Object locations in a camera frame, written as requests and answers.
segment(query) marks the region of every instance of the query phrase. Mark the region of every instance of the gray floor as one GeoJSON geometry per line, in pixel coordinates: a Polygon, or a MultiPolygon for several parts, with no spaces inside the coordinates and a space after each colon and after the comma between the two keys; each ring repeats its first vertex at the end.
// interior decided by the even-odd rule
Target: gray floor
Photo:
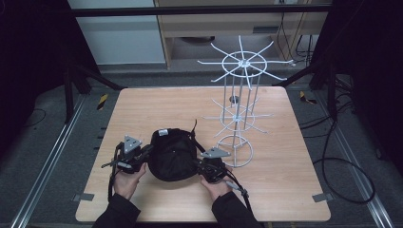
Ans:
{"type": "MultiPolygon", "coordinates": [[[[253,51],[259,51],[269,44],[270,39],[245,37],[244,40],[242,38],[242,41],[244,41],[245,48],[254,48],[253,51]]],[[[214,44],[227,52],[238,51],[239,47],[238,37],[216,37],[214,44]]],[[[264,56],[271,59],[278,58],[278,54],[272,49],[265,51],[264,56]]],[[[217,53],[209,44],[189,44],[178,39],[170,69],[146,69],[125,74],[109,73],[105,76],[120,85],[129,87],[216,86],[220,82],[212,84],[210,81],[221,76],[222,70],[215,66],[200,66],[197,60],[207,62],[221,58],[222,54],[217,53]]],[[[288,77],[303,67],[305,67],[303,62],[296,66],[278,65],[273,66],[270,72],[288,77]]],[[[309,76],[304,77],[287,87],[291,104],[300,124],[326,116],[326,110],[320,102],[325,100],[325,89],[310,91],[306,86],[309,79],[309,76]],[[300,91],[304,91],[308,99],[317,100],[318,104],[303,102],[299,97],[300,91]]],[[[264,80],[263,85],[276,82],[268,78],[264,80]]],[[[87,177],[97,155],[97,147],[102,141],[100,136],[105,132],[104,127],[107,127],[114,104],[119,96],[118,91],[113,91],[95,81],[90,82],[93,88],[89,95],[80,96],[75,92],[75,101],[85,99],[82,112],[73,126],[57,165],[52,170],[43,194],[32,212],[29,220],[31,227],[89,225],[75,219],[78,202],[71,201],[71,198],[74,194],[81,194],[84,191],[87,177]],[[105,93],[108,94],[106,105],[103,110],[97,110],[100,97],[105,93]]],[[[349,101],[348,97],[341,97],[338,105],[346,104],[349,101]]],[[[27,122],[27,125],[30,126],[22,129],[20,137],[11,148],[12,156],[1,165],[0,227],[9,227],[9,223],[16,216],[29,194],[29,190],[35,183],[47,161],[49,152],[64,127],[65,107],[62,87],[42,94],[36,103],[37,109],[27,122]]],[[[320,223],[273,222],[267,223],[267,227],[403,227],[401,217],[403,215],[403,199],[401,198],[403,179],[391,162],[382,161],[376,157],[374,144],[352,110],[352,107],[348,107],[338,114],[338,129],[329,140],[326,155],[345,158],[343,151],[346,150],[346,146],[343,145],[342,140],[344,139],[348,143],[348,150],[353,151],[357,164],[374,181],[376,197],[381,202],[392,225],[377,224],[371,204],[350,203],[334,194],[335,199],[328,202],[332,213],[329,221],[320,223]]],[[[312,161],[321,158],[326,137],[309,137],[326,134],[329,128],[330,122],[326,121],[302,130],[303,136],[307,137],[305,142],[312,161]]],[[[327,178],[339,193],[355,200],[362,200],[360,184],[356,183],[355,170],[351,166],[333,161],[327,161],[325,164],[327,178]]],[[[331,193],[324,182],[320,164],[316,164],[316,169],[324,192],[331,193]]]]}

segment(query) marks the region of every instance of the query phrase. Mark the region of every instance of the wire spoke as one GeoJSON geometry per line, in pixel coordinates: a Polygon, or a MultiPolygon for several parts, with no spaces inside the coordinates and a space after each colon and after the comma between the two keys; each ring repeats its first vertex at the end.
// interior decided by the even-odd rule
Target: wire spoke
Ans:
{"type": "Polygon", "coordinates": [[[232,122],[230,122],[229,124],[225,125],[224,128],[219,133],[217,133],[214,137],[219,136],[221,134],[221,132],[224,131],[225,129],[227,129],[228,126],[231,125],[233,122],[234,122],[234,120],[232,122]]]}
{"type": "Polygon", "coordinates": [[[260,132],[262,132],[262,133],[269,133],[268,131],[265,131],[265,130],[259,129],[259,128],[255,127],[254,125],[251,125],[251,124],[249,124],[249,123],[246,123],[246,124],[247,124],[248,126],[250,126],[250,127],[255,128],[257,131],[260,131],[260,132]]]}
{"type": "Polygon", "coordinates": [[[245,68],[246,82],[248,83],[249,90],[252,90],[251,83],[249,82],[248,68],[245,68]]]}
{"type": "Polygon", "coordinates": [[[253,55],[252,57],[250,57],[247,61],[249,61],[249,60],[251,60],[251,59],[253,59],[253,58],[255,58],[256,56],[258,56],[258,55],[260,55],[263,51],[265,51],[267,48],[269,48],[270,46],[272,46],[273,45],[273,41],[272,41],[272,43],[270,43],[270,45],[269,46],[267,46],[267,47],[265,47],[265,48],[263,48],[261,51],[259,51],[258,53],[256,53],[255,55],[253,55]]]}
{"type": "Polygon", "coordinates": [[[245,59],[245,56],[243,54],[243,47],[242,47],[242,41],[240,40],[240,36],[238,37],[239,41],[240,41],[240,53],[242,54],[242,60],[245,59]]]}
{"type": "Polygon", "coordinates": [[[222,119],[222,117],[211,117],[211,116],[207,116],[207,117],[203,117],[206,120],[220,120],[222,119]]]}
{"type": "Polygon", "coordinates": [[[240,61],[240,59],[237,59],[237,58],[235,58],[234,56],[232,56],[231,54],[228,54],[227,52],[225,52],[225,51],[219,49],[218,47],[215,47],[215,46],[213,45],[213,43],[211,43],[211,46],[212,46],[214,49],[216,49],[217,51],[219,51],[219,52],[221,52],[221,53],[223,53],[223,54],[225,54],[225,55],[227,55],[227,56],[229,56],[229,57],[231,57],[231,58],[233,58],[233,59],[235,59],[235,60],[237,60],[237,61],[240,61]]]}
{"type": "Polygon", "coordinates": [[[221,104],[219,104],[218,102],[216,102],[214,99],[211,99],[211,100],[213,100],[213,102],[214,102],[215,104],[217,104],[218,106],[220,106],[222,109],[225,109],[225,111],[227,111],[229,114],[235,116],[235,114],[234,114],[232,111],[228,110],[227,108],[224,108],[224,106],[222,106],[221,104]]]}
{"type": "Polygon", "coordinates": [[[279,79],[279,80],[282,80],[282,81],[287,80],[286,78],[279,78],[278,76],[273,75],[273,74],[271,74],[271,73],[268,73],[268,72],[266,72],[266,71],[263,71],[263,70],[261,70],[261,69],[255,67],[255,66],[251,66],[251,68],[257,69],[257,70],[260,71],[261,73],[267,74],[267,75],[269,75],[269,76],[271,76],[271,77],[273,77],[273,78],[275,78],[275,79],[279,79]]]}
{"type": "Polygon", "coordinates": [[[211,80],[211,82],[216,83],[219,80],[221,80],[222,78],[225,78],[228,74],[231,74],[232,72],[234,72],[235,70],[239,69],[240,66],[235,67],[234,69],[232,69],[231,71],[226,72],[224,75],[222,75],[220,78],[216,79],[216,80],[211,80]]]}
{"type": "Polygon", "coordinates": [[[290,61],[276,61],[276,60],[270,60],[270,61],[251,61],[249,62],[250,64],[291,64],[293,63],[294,60],[290,61]]]}
{"type": "Polygon", "coordinates": [[[272,116],[274,116],[274,114],[257,115],[257,116],[253,115],[253,117],[256,117],[256,118],[258,118],[258,117],[272,117],[272,116]]]}
{"type": "Polygon", "coordinates": [[[198,60],[199,64],[203,64],[203,65],[238,65],[239,63],[207,63],[207,62],[202,62],[200,60],[198,60]]]}

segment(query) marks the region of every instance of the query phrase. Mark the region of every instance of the black cable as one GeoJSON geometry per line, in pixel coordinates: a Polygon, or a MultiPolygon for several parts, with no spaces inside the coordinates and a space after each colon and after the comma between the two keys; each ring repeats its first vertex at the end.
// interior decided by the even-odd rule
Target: black cable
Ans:
{"type": "Polygon", "coordinates": [[[297,56],[299,56],[299,57],[305,57],[305,55],[300,55],[301,52],[304,53],[305,51],[304,51],[304,50],[298,50],[298,47],[299,47],[299,45],[300,45],[300,43],[301,43],[301,40],[302,40],[302,37],[303,37],[303,35],[300,35],[300,36],[299,36],[298,42],[297,42],[297,46],[296,46],[296,54],[297,54],[297,56]]]}
{"type": "Polygon", "coordinates": [[[375,187],[374,187],[374,182],[373,182],[372,179],[365,173],[365,171],[364,171],[363,169],[361,169],[360,167],[358,167],[356,164],[354,164],[354,163],[352,163],[352,162],[350,162],[350,161],[346,161],[346,160],[343,160],[343,159],[340,159],[340,158],[326,158],[326,150],[327,150],[327,146],[328,146],[328,144],[329,144],[329,139],[330,139],[330,136],[332,135],[332,132],[335,130],[335,128],[336,128],[336,121],[333,121],[332,126],[331,126],[331,128],[329,129],[329,133],[328,133],[327,138],[326,138],[325,146],[324,146],[324,148],[323,148],[322,158],[319,159],[319,160],[317,160],[317,161],[314,161],[313,164],[316,164],[316,163],[318,163],[318,162],[321,162],[321,171],[322,171],[323,179],[324,179],[326,185],[329,187],[329,189],[330,189],[334,194],[336,194],[338,197],[340,197],[341,199],[346,200],[346,201],[348,201],[348,202],[351,202],[351,203],[356,203],[356,204],[365,204],[365,203],[368,203],[368,202],[370,202],[370,201],[374,198],[374,196],[375,196],[375,187]],[[370,182],[370,185],[371,185],[371,188],[372,188],[372,191],[373,191],[372,194],[371,194],[367,199],[365,199],[365,200],[355,200],[355,199],[349,199],[349,198],[347,198],[347,197],[341,195],[340,193],[338,193],[338,192],[335,190],[335,188],[332,187],[332,185],[329,183],[329,181],[328,181],[328,179],[327,179],[327,176],[326,176],[326,172],[325,172],[325,161],[328,161],[328,160],[329,160],[329,161],[346,162],[346,163],[352,165],[354,168],[358,169],[358,170],[367,178],[367,180],[370,182]]]}
{"type": "Polygon", "coordinates": [[[312,35],[309,36],[309,43],[308,43],[308,51],[306,53],[306,58],[305,58],[305,65],[308,66],[308,63],[311,64],[311,44],[312,44],[312,35]]]}
{"type": "Polygon", "coordinates": [[[347,110],[348,107],[352,107],[352,106],[353,106],[353,103],[352,103],[352,102],[348,102],[348,103],[344,104],[343,106],[341,106],[341,107],[338,109],[338,113],[343,113],[343,112],[345,112],[345,111],[347,110]]]}
{"type": "Polygon", "coordinates": [[[345,86],[339,85],[339,84],[336,84],[336,85],[335,85],[335,89],[336,89],[337,91],[339,91],[339,92],[342,92],[342,93],[344,93],[344,92],[351,93],[351,92],[352,92],[351,89],[346,88],[345,86]]]}
{"type": "Polygon", "coordinates": [[[279,51],[281,52],[282,58],[283,58],[284,60],[286,60],[285,55],[284,55],[284,52],[282,52],[282,48],[281,48],[281,46],[280,46],[280,44],[279,44],[279,32],[281,31],[281,27],[282,27],[282,24],[283,24],[283,20],[284,20],[284,12],[281,14],[281,21],[280,21],[280,24],[279,24],[279,27],[278,27],[277,43],[278,43],[278,49],[279,49],[279,51]]]}
{"type": "Polygon", "coordinates": [[[28,125],[24,125],[23,127],[30,127],[30,126],[37,125],[38,123],[40,123],[41,121],[43,121],[43,120],[45,119],[45,117],[47,116],[47,112],[46,112],[44,109],[42,109],[42,108],[35,108],[35,109],[33,109],[33,110],[34,110],[34,111],[42,111],[42,112],[44,113],[44,116],[43,116],[39,121],[37,121],[37,122],[35,122],[35,123],[28,124],[28,125]]]}
{"type": "Polygon", "coordinates": [[[321,119],[320,121],[318,121],[318,122],[316,122],[316,123],[313,123],[313,124],[311,124],[311,125],[307,125],[307,126],[300,127],[299,129],[304,130],[304,129],[308,129],[308,128],[314,127],[314,126],[316,126],[316,125],[322,124],[323,122],[325,122],[325,121],[328,120],[329,118],[331,118],[331,117],[330,117],[330,116],[327,116],[327,117],[321,119]]]}
{"type": "Polygon", "coordinates": [[[304,139],[312,139],[312,138],[320,138],[320,137],[325,137],[327,136],[327,134],[324,135],[317,135],[317,136],[304,136],[304,139]]]}
{"type": "Polygon", "coordinates": [[[295,58],[293,57],[293,54],[291,53],[290,44],[288,43],[288,38],[287,38],[287,35],[285,34],[285,29],[284,29],[284,12],[281,14],[281,30],[282,30],[282,34],[284,35],[285,43],[287,44],[288,54],[290,54],[291,59],[294,60],[295,58]]]}
{"type": "Polygon", "coordinates": [[[305,122],[305,123],[300,123],[299,125],[309,124],[309,123],[312,123],[312,122],[321,120],[321,119],[323,119],[323,118],[329,119],[330,117],[329,117],[329,116],[319,117],[319,118],[313,119],[313,120],[308,121],[308,122],[305,122]]]}
{"type": "Polygon", "coordinates": [[[116,161],[118,160],[118,150],[122,149],[122,146],[124,146],[125,144],[123,142],[120,142],[116,148],[115,148],[115,154],[113,156],[113,160],[115,162],[112,162],[112,173],[110,174],[110,178],[109,178],[109,185],[107,187],[107,201],[110,201],[112,199],[112,189],[113,189],[113,184],[115,183],[115,177],[116,175],[121,172],[122,170],[118,170],[118,172],[116,172],[116,161]]]}
{"type": "Polygon", "coordinates": [[[253,215],[253,211],[252,211],[252,206],[251,203],[249,202],[249,196],[248,193],[246,191],[246,189],[244,189],[242,187],[242,185],[240,185],[240,183],[238,182],[237,178],[235,177],[235,175],[229,171],[228,169],[225,169],[225,174],[227,177],[229,177],[239,188],[241,195],[243,196],[243,199],[245,200],[245,204],[246,204],[246,208],[252,213],[253,215]]]}
{"type": "Polygon", "coordinates": [[[338,100],[340,97],[343,97],[343,96],[351,97],[351,93],[341,93],[336,97],[336,100],[338,100]]]}

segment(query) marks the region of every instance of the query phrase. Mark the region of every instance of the black curtain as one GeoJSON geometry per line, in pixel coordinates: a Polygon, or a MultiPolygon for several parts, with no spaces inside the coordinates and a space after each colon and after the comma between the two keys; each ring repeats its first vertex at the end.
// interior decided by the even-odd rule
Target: black curtain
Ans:
{"type": "Polygon", "coordinates": [[[67,62],[100,73],[76,19],[50,16],[47,10],[70,6],[66,0],[5,0],[0,9],[0,159],[32,113],[37,96],[64,83],[67,62]]]}
{"type": "MultiPolygon", "coordinates": [[[[378,149],[403,174],[403,13],[401,1],[334,1],[349,6],[329,13],[317,41],[313,63],[323,56],[336,73],[353,77],[353,101],[378,149]]],[[[312,86],[326,83],[327,74],[314,75],[312,86]]]]}

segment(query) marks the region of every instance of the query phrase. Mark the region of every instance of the sleeve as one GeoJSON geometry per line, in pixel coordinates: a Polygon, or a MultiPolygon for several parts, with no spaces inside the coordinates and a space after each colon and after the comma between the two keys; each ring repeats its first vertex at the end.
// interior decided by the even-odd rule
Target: sleeve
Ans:
{"type": "Polygon", "coordinates": [[[212,211],[223,228],[262,228],[234,192],[218,197],[213,202],[212,211]]]}
{"type": "Polygon", "coordinates": [[[132,228],[140,212],[129,200],[118,194],[114,194],[106,210],[97,218],[92,227],[132,228]]]}

